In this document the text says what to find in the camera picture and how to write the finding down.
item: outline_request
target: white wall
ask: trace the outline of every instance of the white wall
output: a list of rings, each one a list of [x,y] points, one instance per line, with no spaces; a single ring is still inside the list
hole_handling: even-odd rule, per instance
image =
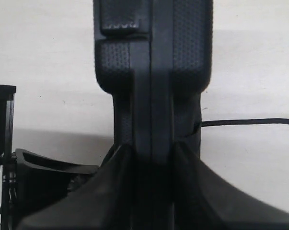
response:
[[[204,120],[289,118],[289,0],[215,0],[214,22]],[[113,112],[94,78],[90,0],[0,0],[0,84],[17,85],[14,148],[101,162]],[[205,128],[202,156],[289,211],[289,126]]]

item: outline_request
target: black cable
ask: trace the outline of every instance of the black cable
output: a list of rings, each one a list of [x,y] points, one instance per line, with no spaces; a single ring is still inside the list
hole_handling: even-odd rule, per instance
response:
[[[239,120],[217,120],[203,121],[202,127],[212,126],[235,126],[235,125],[265,125],[265,124],[284,124],[289,125],[287,118],[265,118],[265,119],[239,119]]]

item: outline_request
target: black plastic device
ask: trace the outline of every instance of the black plastic device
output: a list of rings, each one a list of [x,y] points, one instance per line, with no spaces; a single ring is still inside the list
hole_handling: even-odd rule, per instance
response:
[[[114,145],[100,168],[11,154],[15,88],[8,87],[0,103],[1,230],[289,230],[289,213],[200,159],[201,128],[213,125],[202,122],[200,108],[210,81],[212,0],[93,5],[96,77],[113,97]]]

